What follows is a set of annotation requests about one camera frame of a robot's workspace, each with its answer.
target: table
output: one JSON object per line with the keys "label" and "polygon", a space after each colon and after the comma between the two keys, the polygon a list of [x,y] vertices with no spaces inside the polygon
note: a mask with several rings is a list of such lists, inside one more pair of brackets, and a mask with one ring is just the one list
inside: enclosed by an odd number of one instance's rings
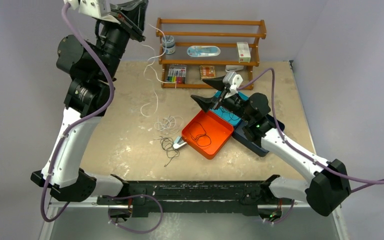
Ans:
{"label": "table", "polygon": [[[101,123],[96,127],[81,163],[86,172],[109,175],[115,174],[127,180],[172,180],[172,181],[235,181],[265,180],[273,174],[290,179],[303,179],[297,171],[269,153],[259,157],[245,146],[230,138],[216,157],[208,160],[186,146],[180,150],[180,156],[169,161],[162,150],[159,140],[161,132],[154,129],[157,116],[181,116],[183,127],[200,111],[200,107],[190,95],[210,97],[214,89],[160,88],[155,73],[149,69],[144,79],[145,62],[121,62],[115,77],[115,97],[106,111]],[[161,76],[161,66],[154,64],[157,75]],[[254,76],[258,76],[265,68],[273,67],[276,72],[275,107],[277,117],[286,125],[285,133],[291,139],[308,150],[313,151],[307,120],[301,104],[300,96],[289,62],[261,62],[254,68]],[[186,81],[193,79],[198,71],[188,69]],[[217,75],[225,72],[218,70]],[[255,84],[254,90],[243,90],[246,95],[260,92],[270,100],[271,75],[263,75]],[[151,117],[144,117],[143,112],[150,115],[156,107],[158,95],[158,111]],[[177,134],[164,135],[175,138]]]}

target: blue lid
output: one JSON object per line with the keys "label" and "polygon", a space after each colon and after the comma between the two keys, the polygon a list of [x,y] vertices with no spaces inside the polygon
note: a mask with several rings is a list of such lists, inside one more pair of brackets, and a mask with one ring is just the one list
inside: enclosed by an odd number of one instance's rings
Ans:
{"label": "blue lid", "polygon": [[[217,91],[215,93],[215,97],[218,97],[220,96],[220,94],[222,94],[222,92],[220,91]],[[243,100],[248,100],[248,96],[246,96],[245,94],[243,94],[242,92],[238,92],[239,96],[243,99]],[[220,118],[222,118],[223,120],[225,120],[226,122],[228,122],[230,125],[232,125],[233,127],[235,127],[236,125],[238,125],[242,119],[240,117],[238,117],[237,115],[231,113],[230,111],[228,111],[227,109],[225,109],[224,107],[220,107],[219,109],[217,110],[214,110],[214,109],[211,109],[211,111],[215,114],[217,114],[217,116],[219,116]]]}

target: tangled black cable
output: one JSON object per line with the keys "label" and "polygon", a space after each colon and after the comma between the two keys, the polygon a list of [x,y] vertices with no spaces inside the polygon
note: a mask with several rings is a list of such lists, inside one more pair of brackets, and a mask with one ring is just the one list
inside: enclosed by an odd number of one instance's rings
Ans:
{"label": "tangled black cable", "polygon": [[[192,132],[191,132],[191,126],[192,126],[193,124],[199,124],[199,125],[201,126],[202,130],[204,131],[204,133],[203,133],[203,134],[198,134],[198,135],[196,135],[196,136],[193,136],[193,135],[192,135]],[[205,130],[205,128],[203,127],[203,125],[202,125],[200,122],[197,122],[197,121],[192,122],[192,123],[189,125],[188,131],[189,131],[189,134],[190,134],[190,137],[192,138],[192,140],[194,140],[194,141],[196,142],[196,145],[198,145],[199,147],[204,148],[204,147],[208,147],[208,146],[211,145],[211,143],[212,143],[212,141],[211,141],[211,137],[207,135],[207,131]],[[198,140],[201,139],[201,138],[203,138],[203,137],[207,137],[207,138],[209,139],[209,143],[208,143],[207,145],[200,145],[200,144],[198,143]]]}
{"label": "tangled black cable", "polygon": [[[180,156],[180,152],[179,150],[173,147],[173,144],[175,144],[175,141],[173,141],[173,138],[160,136],[160,138],[158,139],[162,149],[167,154],[167,158],[170,159],[170,161],[168,161],[168,163],[164,165],[164,167],[167,167],[167,165],[169,165],[174,158],[177,158],[178,156]],[[175,154],[173,156],[169,156],[169,152],[175,152]]]}
{"label": "tangled black cable", "polygon": [[240,119],[238,116],[236,116],[235,114],[233,114],[233,112],[227,110],[227,109],[224,108],[224,107],[220,107],[220,110],[221,110],[221,112],[223,113],[223,115],[224,115],[224,114],[229,114],[229,118],[230,118],[229,121],[238,121],[238,120]]}

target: white box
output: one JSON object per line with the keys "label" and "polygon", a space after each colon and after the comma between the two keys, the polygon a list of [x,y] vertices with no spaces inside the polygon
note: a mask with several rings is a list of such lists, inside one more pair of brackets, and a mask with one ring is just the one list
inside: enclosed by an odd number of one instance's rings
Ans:
{"label": "white box", "polygon": [[240,63],[249,63],[251,61],[251,53],[250,47],[248,46],[248,42],[239,41],[236,43],[237,45],[237,55],[239,57]]}

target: gray wall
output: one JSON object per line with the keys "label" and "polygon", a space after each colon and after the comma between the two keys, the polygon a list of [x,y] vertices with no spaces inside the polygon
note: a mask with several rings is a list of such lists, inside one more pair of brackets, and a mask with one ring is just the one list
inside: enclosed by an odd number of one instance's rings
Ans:
{"label": "gray wall", "polygon": [[[151,1],[147,19],[266,20],[262,60],[292,59],[316,23],[324,1],[195,0]],[[69,77],[55,67],[59,41],[69,33],[61,20],[62,0],[0,1],[0,239],[35,239],[42,221],[40,189],[30,173],[43,167],[58,134]],[[70,14],[85,37],[94,21]],[[146,44],[158,45],[147,27]],[[150,52],[130,42],[124,60],[145,60]],[[4,226],[2,219],[10,220]]]}
{"label": "gray wall", "polygon": [[[295,63],[317,153],[349,175],[384,178],[384,1],[329,0]],[[384,185],[342,210],[352,239],[384,239]]]}

